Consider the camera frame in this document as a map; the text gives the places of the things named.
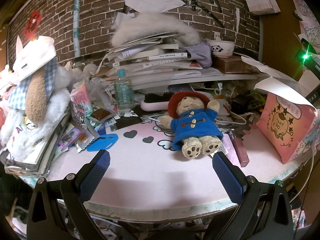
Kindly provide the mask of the pink rectangular bar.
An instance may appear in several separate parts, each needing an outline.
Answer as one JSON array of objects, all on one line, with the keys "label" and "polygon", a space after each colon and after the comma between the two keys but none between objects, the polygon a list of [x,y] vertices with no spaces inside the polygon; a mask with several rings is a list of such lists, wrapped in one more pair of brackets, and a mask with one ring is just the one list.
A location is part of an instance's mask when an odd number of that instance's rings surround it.
[{"label": "pink rectangular bar", "polygon": [[248,157],[246,148],[242,142],[242,139],[232,135],[231,141],[232,141],[233,147],[236,151],[236,155],[239,159],[240,166],[246,167],[249,163],[249,157]]}]

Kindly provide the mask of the pink bag pack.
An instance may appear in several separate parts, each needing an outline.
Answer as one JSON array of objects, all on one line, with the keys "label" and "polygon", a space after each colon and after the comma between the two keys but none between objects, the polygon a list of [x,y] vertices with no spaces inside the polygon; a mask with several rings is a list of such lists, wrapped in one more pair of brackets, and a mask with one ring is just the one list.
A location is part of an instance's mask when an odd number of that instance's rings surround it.
[{"label": "pink bag pack", "polygon": [[235,166],[240,166],[238,156],[236,154],[235,148],[228,134],[223,134],[222,146],[225,151],[225,155],[228,160]]}]

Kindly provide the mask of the pink cartoon box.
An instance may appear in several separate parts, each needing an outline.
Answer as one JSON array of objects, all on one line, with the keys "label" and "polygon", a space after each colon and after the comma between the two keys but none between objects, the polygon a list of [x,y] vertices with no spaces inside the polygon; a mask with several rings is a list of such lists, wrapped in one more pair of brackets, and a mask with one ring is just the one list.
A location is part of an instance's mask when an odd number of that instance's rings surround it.
[{"label": "pink cartoon box", "polygon": [[319,109],[287,84],[268,77],[255,87],[267,93],[257,127],[288,163],[308,151],[319,151]]}]

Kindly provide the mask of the Paddington bear plush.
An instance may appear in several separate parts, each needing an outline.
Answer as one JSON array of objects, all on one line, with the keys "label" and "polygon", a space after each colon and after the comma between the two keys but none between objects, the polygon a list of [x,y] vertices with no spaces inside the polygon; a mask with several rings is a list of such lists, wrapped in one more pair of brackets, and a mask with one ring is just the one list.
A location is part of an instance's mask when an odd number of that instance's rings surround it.
[{"label": "Paddington bear plush", "polygon": [[160,118],[161,124],[175,133],[172,148],[188,159],[218,150],[223,139],[214,123],[219,110],[219,102],[202,93],[175,93],[168,103],[168,115]]}]

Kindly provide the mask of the sticker card packets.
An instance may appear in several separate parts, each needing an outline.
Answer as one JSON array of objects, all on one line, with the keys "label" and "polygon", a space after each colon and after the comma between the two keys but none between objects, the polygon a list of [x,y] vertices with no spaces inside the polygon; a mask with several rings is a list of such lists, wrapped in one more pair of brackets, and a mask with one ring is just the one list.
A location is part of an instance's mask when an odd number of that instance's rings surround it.
[{"label": "sticker card packets", "polygon": [[100,135],[85,115],[84,106],[71,102],[71,122],[69,122],[57,143],[57,153],[66,152],[74,144],[77,152],[85,150]]}]

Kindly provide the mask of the blue luggage tag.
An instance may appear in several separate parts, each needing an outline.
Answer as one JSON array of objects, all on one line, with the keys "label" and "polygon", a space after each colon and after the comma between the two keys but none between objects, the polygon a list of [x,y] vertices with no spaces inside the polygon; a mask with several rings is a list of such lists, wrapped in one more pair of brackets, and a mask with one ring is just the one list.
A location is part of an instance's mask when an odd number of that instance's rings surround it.
[{"label": "blue luggage tag", "polygon": [[118,141],[118,135],[111,133],[100,136],[97,140],[91,143],[86,150],[88,152],[97,152],[99,150],[109,150]]}]

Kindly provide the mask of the pink chiikawa desk mat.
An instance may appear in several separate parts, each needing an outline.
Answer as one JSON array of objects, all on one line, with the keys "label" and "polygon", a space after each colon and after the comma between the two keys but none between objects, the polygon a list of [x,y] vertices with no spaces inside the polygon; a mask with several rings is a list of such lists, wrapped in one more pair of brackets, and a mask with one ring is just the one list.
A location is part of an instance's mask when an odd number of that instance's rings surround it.
[{"label": "pink chiikawa desk mat", "polygon": [[[129,222],[162,222],[203,217],[222,212],[232,203],[217,177],[210,156],[187,159],[173,151],[172,136],[155,122],[119,129],[104,142],[111,147],[110,166],[85,207],[91,213]],[[253,126],[243,136],[249,164],[241,168],[260,182],[285,180],[310,154],[282,164],[280,155]],[[96,152],[71,148],[49,168],[47,180],[60,180],[77,173]]]}]

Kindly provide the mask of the brown snack packet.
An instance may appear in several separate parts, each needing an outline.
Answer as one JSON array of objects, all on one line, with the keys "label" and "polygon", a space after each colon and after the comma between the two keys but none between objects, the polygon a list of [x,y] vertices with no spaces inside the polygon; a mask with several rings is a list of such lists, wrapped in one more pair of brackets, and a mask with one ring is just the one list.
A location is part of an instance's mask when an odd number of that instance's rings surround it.
[{"label": "brown snack packet", "polygon": [[88,118],[94,122],[101,123],[102,121],[112,117],[113,113],[105,109],[97,109]]}]

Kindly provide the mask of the pink snack packet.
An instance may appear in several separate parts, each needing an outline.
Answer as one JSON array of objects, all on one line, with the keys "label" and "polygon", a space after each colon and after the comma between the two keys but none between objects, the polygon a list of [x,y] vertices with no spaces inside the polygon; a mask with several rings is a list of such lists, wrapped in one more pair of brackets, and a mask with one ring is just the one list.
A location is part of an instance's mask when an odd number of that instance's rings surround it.
[{"label": "pink snack packet", "polygon": [[93,107],[84,80],[73,85],[71,101],[84,107],[85,116],[90,116],[93,113]]}]

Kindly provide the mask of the large white dog plush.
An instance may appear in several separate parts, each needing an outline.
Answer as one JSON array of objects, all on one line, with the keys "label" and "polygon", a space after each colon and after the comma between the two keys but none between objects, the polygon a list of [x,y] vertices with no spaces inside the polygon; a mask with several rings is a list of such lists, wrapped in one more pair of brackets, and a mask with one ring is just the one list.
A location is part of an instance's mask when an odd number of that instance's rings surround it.
[{"label": "large white dog plush", "polygon": [[8,160],[37,163],[54,129],[67,114],[71,75],[58,64],[54,39],[16,41],[12,70],[1,72],[1,146]]}]

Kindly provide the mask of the clear water bottle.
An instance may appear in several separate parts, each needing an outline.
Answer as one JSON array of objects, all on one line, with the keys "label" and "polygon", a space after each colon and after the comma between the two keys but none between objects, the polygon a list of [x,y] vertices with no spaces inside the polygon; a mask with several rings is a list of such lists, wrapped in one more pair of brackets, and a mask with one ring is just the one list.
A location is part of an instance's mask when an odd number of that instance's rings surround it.
[{"label": "clear water bottle", "polygon": [[118,79],[114,82],[118,111],[130,110],[134,106],[132,82],[126,77],[125,69],[117,70]]}]

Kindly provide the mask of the pink hair brush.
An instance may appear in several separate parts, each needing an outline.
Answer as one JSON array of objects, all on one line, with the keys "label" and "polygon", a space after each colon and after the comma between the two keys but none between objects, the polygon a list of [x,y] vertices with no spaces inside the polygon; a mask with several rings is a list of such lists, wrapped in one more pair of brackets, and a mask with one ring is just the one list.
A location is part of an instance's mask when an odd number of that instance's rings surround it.
[{"label": "pink hair brush", "polygon": [[144,99],[140,103],[140,107],[146,112],[167,110],[168,103],[173,95],[173,92],[165,92],[162,95],[155,93],[145,94]]}]

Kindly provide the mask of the panda ceramic bowl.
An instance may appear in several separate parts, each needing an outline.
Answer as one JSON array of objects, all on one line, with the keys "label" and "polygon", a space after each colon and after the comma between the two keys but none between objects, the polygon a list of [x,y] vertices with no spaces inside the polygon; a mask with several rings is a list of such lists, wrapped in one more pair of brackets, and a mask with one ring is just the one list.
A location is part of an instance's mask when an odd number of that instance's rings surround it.
[{"label": "panda ceramic bowl", "polygon": [[235,42],[207,40],[207,43],[210,45],[212,54],[215,57],[228,58],[233,55]]}]

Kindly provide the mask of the purple cloth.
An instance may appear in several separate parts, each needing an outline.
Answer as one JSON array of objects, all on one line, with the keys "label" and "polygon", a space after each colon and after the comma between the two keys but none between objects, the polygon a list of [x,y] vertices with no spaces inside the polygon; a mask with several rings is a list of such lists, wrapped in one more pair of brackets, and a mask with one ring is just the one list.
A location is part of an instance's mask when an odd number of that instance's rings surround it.
[{"label": "purple cloth", "polygon": [[212,66],[212,48],[207,42],[201,42],[185,48],[190,58],[195,60],[201,67]]}]

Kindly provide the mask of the teal wrapped pole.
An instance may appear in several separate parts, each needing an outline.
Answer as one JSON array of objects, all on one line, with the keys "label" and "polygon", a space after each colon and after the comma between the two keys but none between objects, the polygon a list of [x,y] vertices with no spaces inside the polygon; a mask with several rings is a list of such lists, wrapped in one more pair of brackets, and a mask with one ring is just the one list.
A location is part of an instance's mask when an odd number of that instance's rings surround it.
[{"label": "teal wrapped pole", "polygon": [[80,2],[81,0],[74,0],[74,8],[73,8],[73,47],[74,47],[74,57],[80,57],[80,41],[79,41],[79,33],[80,33]]}]

